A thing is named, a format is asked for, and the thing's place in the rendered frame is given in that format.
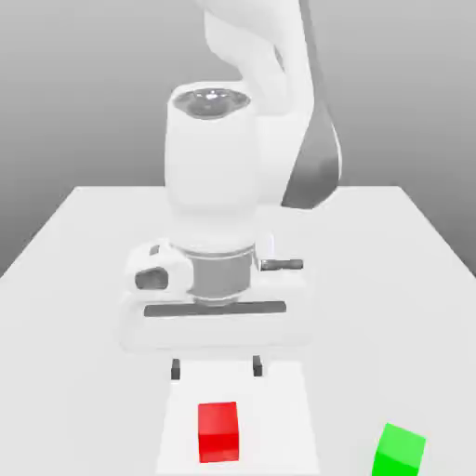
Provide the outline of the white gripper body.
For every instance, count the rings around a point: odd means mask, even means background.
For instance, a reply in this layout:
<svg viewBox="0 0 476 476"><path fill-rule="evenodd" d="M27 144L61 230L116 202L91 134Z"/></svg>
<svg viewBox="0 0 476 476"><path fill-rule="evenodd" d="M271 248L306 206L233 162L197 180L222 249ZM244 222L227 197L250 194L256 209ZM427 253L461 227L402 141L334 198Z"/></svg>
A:
<svg viewBox="0 0 476 476"><path fill-rule="evenodd" d="M158 291L127 292L119 339L139 352L260 351L310 340L311 287L302 279L267 282L236 302L208 307Z"/></svg>

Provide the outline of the small red cube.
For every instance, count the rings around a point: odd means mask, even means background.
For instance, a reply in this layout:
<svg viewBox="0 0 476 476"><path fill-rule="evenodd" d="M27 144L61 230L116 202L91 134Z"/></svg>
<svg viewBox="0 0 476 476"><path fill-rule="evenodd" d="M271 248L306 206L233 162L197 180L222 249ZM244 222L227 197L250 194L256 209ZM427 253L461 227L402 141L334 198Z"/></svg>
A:
<svg viewBox="0 0 476 476"><path fill-rule="evenodd" d="M198 405L199 461L204 463L238 461L240 434L236 402Z"/></svg>

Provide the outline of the small green cube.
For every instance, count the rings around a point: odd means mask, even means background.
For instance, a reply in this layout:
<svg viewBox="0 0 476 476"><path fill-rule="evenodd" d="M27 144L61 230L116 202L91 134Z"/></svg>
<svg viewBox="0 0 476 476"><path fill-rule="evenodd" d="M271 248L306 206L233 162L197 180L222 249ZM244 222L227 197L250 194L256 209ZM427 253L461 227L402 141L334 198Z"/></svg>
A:
<svg viewBox="0 0 476 476"><path fill-rule="evenodd" d="M371 476L418 476L426 438L387 423L378 441Z"/></svg>

